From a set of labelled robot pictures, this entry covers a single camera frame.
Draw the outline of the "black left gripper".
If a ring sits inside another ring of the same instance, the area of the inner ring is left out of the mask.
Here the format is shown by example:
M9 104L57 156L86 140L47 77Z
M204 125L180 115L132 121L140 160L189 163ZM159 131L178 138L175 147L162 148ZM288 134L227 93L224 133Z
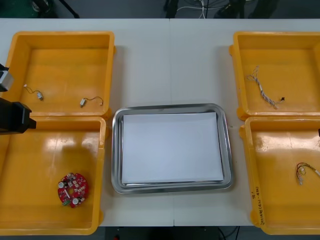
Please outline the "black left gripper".
M20 102L0 99L0 134L23 134L28 129L36 129L37 122L30 118L32 111Z

